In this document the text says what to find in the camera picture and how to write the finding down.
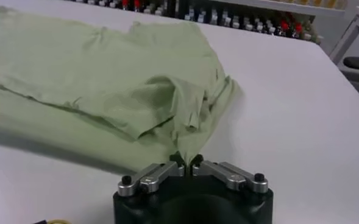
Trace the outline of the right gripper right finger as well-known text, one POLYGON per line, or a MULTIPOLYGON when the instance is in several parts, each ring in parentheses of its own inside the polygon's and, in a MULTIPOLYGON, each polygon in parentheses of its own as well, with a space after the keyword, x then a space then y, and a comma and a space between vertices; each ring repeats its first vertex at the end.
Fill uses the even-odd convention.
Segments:
POLYGON ((228 162, 204 160, 200 154, 190 162, 190 169, 192 176, 211 175, 233 191, 249 189, 257 194, 265 194, 268 191, 268 180, 262 173, 252 174, 228 162))

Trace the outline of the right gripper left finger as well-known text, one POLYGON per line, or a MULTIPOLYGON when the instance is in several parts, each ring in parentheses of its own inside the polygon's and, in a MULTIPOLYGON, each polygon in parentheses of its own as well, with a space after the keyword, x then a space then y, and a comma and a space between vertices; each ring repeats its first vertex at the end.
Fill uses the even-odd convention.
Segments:
POLYGON ((135 175, 125 175, 118 183, 118 195, 133 197, 137 192, 151 194, 159 190, 159 186, 168 177, 183 177, 185 162, 179 152, 170 155, 166 163, 152 163, 135 175))

